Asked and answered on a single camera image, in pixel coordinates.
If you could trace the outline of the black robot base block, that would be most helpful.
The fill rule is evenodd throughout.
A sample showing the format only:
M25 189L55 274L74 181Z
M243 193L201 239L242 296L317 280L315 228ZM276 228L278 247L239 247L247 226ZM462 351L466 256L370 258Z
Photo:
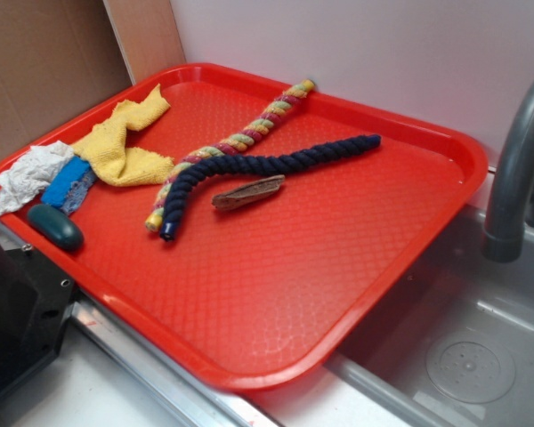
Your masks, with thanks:
M0 399L59 356L76 291L39 250L0 245Z

